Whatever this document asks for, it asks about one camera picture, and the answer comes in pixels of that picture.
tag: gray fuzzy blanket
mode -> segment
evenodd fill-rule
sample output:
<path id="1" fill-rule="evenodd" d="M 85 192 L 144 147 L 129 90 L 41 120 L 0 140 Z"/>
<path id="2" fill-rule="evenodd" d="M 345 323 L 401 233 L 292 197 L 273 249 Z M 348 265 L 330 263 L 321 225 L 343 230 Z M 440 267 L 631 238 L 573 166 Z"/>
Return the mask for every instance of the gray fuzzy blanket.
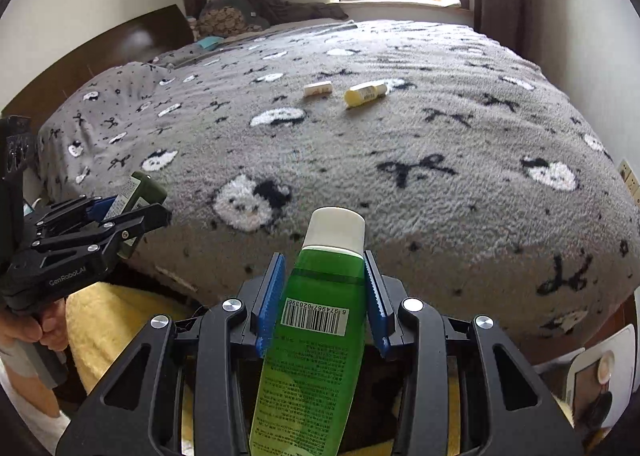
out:
<path id="1" fill-rule="evenodd" d="M 389 93 L 346 110 L 350 86 Z M 334 93 L 303 98 L 331 80 Z M 638 211 L 539 67 L 462 26 L 376 21 L 255 36 L 98 75 L 39 134 L 59 201 L 137 169 L 174 222 L 131 264 L 204 303 L 271 253 L 293 264 L 314 209 L 367 222 L 381 270 L 442 313 L 516 340 L 580 343 L 640 282 Z"/>

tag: panda face pattern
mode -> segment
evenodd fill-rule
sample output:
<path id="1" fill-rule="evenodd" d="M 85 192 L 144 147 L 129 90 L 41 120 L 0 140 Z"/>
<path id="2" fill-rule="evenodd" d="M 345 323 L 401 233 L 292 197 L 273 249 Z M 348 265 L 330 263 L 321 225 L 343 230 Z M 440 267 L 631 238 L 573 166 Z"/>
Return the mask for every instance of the panda face pattern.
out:
<path id="1" fill-rule="evenodd" d="M 233 229 L 249 233 L 273 224 L 290 199 L 286 186 L 239 175 L 215 195 L 213 210 Z"/>
<path id="2" fill-rule="evenodd" d="M 547 162 L 544 159 L 526 157 L 520 161 L 529 178 L 548 185 L 556 191 L 575 191 L 578 181 L 569 167 L 562 162 Z"/>
<path id="3" fill-rule="evenodd" d="M 126 131 L 123 131 L 122 133 L 120 133 L 119 135 L 116 135 L 113 139 L 109 140 L 110 144 L 115 144 L 116 142 L 120 142 L 121 140 L 123 140 L 123 138 L 127 135 Z"/>
<path id="4" fill-rule="evenodd" d="M 386 84 L 386 94 L 390 94 L 393 90 L 407 90 L 408 88 L 416 88 L 415 84 L 404 79 L 378 79 L 373 83 L 383 82 Z"/>
<path id="5" fill-rule="evenodd" d="M 158 149 L 151 155 L 146 157 L 142 162 L 142 169 L 145 171 L 160 171 L 163 167 L 169 165 L 178 154 L 177 151 L 167 151 L 166 149 Z"/>
<path id="6" fill-rule="evenodd" d="M 164 117 L 165 115 L 167 115 L 167 113 L 171 113 L 172 111 L 177 110 L 181 106 L 182 104 L 180 104 L 179 102 L 177 104 L 173 104 L 172 106 L 169 106 L 168 108 L 165 108 L 160 113 L 158 113 L 158 117 Z"/>
<path id="7" fill-rule="evenodd" d="M 355 54 L 353 50 L 345 50 L 344 48 L 332 48 L 327 52 L 328 56 L 352 56 Z"/>
<path id="8" fill-rule="evenodd" d="M 593 151 L 597 151 L 598 153 L 602 153 L 604 151 L 604 146 L 599 140 L 597 140 L 596 137 L 585 134 L 583 139 L 586 142 L 587 146 L 593 149 Z"/>
<path id="9" fill-rule="evenodd" d="M 76 176 L 76 184 L 80 185 L 82 182 L 84 182 L 84 179 L 87 177 L 89 173 L 91 173 L 91 170 L 89 170 L 88 166 L 85 166 L 84 169 L 82 170 L 82 173 Z"/>
<path id="10" fill-rule="evenodd" d="M 564 333 L 568 333 L 573 330 L 579 322 L 583 321 L 588 314 L 589 311 L 585 309 L 572 311 L 565 315 L 561 315 L 560 317 L 551 319 L 551 321 L 542 327 L 548 330 L 562 330 Z"/>
<path id="11" fill-rule="evenodd" d="M 301 123 L 305 117 L 305 110 L 301 110 L 299 108 L 276 108 L 274 110 L 264 111 L 260 115 L 256 115 L 251 119 L 249 125 L 251 127 L 265 124 L 271 126 L 277 126 L 279 124 L 293 125 Z"/>
<path id="12" fill-rule="evenodd" d="M 282 56 L 286 56 L 287 55 L 287 50 L 283 50 L 282 52 L 278 52 L 277 54 L 271 54 L 270 56 L 264 56 L 263 59 L 277 59 L 277 58 L 281 58 Z"/>
<path id="13" fill-rule="evenodd" d="M 282 77 L 284 74 L 267 74 L 267 75 L 263 75 L 262 77 L 258 77 L 255 81 L 256 82 L 273 82 L 275 80 L 278 80 L 280 77 Z"/>
<path id="14" fill-rule="evenodd" d="M 500 78 L 503 81 L 510 82 L 511 84 L 515 84 L 517 86 L 520 86 L 521 88 L 524 88 L 525 90 L 528 90 L 528 91 L 532 91 L 532 90 L 536 89 L 536 87 L 533 86 L 532 84 L 528 83 L 527 81 L 523 81 L 522 79 L 518 79 L 516 77 L 503 76 L 503 77 L 500 77 Z"/>
<path id="15" fill-rule="evenodd" d="M 69 155 L 76 159 L 82 155 L 82 152 L 84 151 L 80 141 L 73 141 L 67 149 L 69 151 Z"/>

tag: barcode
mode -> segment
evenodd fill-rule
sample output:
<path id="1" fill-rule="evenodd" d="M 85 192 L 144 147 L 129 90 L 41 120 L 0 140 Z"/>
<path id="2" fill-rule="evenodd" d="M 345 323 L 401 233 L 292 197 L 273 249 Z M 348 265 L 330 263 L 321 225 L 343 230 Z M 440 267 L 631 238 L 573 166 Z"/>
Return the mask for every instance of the barcode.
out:
<path id="1" fill-rule="evenodd" d="M 129 179 L 125 183 L 124 187 L 120 191 L 120 194 L 116 198 L 116 200 L 111 204 L 110 209 L 107 211 L 103 220 L 108 220 L 109 218 L 113 218 L 118 214 L 122 214 L 124 208 L 129 203 L 129 200 L 136 192 L 136 189 L 140 185 L 140 180 L 137 178 L 133 178 L 133 176 L 129 176 Z"/>
<path id="2" fill-rule="evenodd" d="M 315 305 L 287 297 L 281 322 L 293 328 L 344 337 L 348 319 L 348 308 Z"/>

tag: blue gripper pad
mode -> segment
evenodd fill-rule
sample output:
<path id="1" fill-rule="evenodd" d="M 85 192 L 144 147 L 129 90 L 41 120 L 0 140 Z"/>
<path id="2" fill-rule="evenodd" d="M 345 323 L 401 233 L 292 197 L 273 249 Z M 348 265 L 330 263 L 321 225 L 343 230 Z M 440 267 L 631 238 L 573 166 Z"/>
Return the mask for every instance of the blue gripper pad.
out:
<path id="1" fill-rule="evenodd" d="M 380 352 L 380 356 L 385 358 L 389 349 L 389 333 L 386 330 L 386 315 L 380 299 L 380 291 L 375 284 L 369 263 L 365 261 L 365 284 L 367 287 L 367 316 L 369 317 L 369 327 L 373 344 Z"/>
<path id="2" fill-rule="evenodd" d="M 103 198 L 102 200 L 98 200 L 94 205 L 87 211 L 86 217 L 92 221 L 102 221 L 113 202 L 115 202 L 116 197 L 111 196 L 109 198 Z"/>
<path id="3" fill-rule="evenodd" d="M 273 338 L 273 329 L 278 320 L 278 311 L 280 309 L 280 298 L 284 290 L 284 269 L 285 258 L 283 255 L 278 257 L 275 268 L 271 273 L 268 282 L 267 292 L 264 296 L 264 302 L 258 314 L 258 333 L 255 342 L 255 349 L 260 358 L 264 358 L 264 354 L 271 344 Z"/>

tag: pillow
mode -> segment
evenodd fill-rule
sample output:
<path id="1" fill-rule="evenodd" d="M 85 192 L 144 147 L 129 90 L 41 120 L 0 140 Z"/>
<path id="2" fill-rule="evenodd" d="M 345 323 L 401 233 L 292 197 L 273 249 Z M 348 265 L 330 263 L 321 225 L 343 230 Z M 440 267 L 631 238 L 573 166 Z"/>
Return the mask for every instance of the pillow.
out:
<path id="1" fill-rule="evenodd" d="M 247 0 L 209 0 L 200 13 L 196 30 L 200 38 L 228 38 L 269 27 L 269 22 L 259 17 Z"/>

